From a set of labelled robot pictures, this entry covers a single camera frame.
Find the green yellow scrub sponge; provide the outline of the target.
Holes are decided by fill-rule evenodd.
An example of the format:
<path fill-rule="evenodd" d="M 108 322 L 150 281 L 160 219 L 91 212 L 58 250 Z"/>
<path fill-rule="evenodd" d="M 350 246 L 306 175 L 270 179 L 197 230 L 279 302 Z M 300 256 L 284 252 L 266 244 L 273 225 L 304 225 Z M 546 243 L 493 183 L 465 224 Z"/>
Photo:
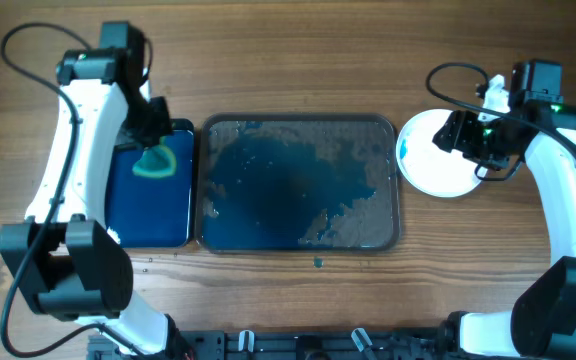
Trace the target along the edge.
<path fill-rule="evenodd" d="M 162 179 L 176 173 L 177 160 L 174 152 L 164 143 L 146 149 L 141 158 L 132 166 L 135 176 Z"/>

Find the white plate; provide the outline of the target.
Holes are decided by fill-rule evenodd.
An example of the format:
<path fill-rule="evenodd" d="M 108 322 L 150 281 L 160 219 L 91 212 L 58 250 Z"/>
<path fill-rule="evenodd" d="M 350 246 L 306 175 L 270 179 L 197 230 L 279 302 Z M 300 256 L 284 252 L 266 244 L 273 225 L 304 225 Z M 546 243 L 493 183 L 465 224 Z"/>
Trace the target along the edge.
<path fill-rule="evenodd" d="M 432 142 L 451 113 L 431 109 L 415 115 L 400 130 L 396 143 L 396 160 L 404 178 L 418 190 L 440 198 L 466 195 L 481 184 L 474 162 L 460 151 L 445 152 Z"/>

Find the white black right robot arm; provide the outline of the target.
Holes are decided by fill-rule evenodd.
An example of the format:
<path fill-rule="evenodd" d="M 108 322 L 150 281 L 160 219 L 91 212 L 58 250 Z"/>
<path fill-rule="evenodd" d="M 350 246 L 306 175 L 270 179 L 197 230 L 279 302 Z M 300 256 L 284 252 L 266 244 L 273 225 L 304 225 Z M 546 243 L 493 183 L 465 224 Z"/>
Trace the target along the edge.
<path fill-rule="evenodd" d="M 526 164 L 546 219 L 550 268 L 499 313 L 454 312 L 444 323 L 447 350 L 463 357 L 576 359 L 576 106 L 561 94 L 559 63 L 514 65 L 508 111 L 456 105 L 434 135 L 441 150 L 458 150 L 478 168 L 500 171 L 515 157 Z"/>

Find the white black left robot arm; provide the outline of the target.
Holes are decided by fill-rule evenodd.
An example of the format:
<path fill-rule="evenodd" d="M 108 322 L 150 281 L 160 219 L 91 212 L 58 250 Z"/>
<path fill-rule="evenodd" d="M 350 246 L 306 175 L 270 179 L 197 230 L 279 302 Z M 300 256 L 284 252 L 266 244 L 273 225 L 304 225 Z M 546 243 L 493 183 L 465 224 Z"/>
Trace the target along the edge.
<path fill-rule="evenodd" d="M 150 150 L 173 131 L 166 101 L 150 95 L 152 45 L 126 21 L 103 24 L 100 41 L 67 51 L 48 87 L 59 115 L 40 186 L 24 219 L 0 230 L 13 281 L 0 317 L 9 334 L 16 295 L 29 309 L 79 332 L 95 330 L 128 359 L 191 359 L 195 353 L 168 314 L 133 288 L 131 259 L 107 232 L 105 201 L 116 150 Z"/>

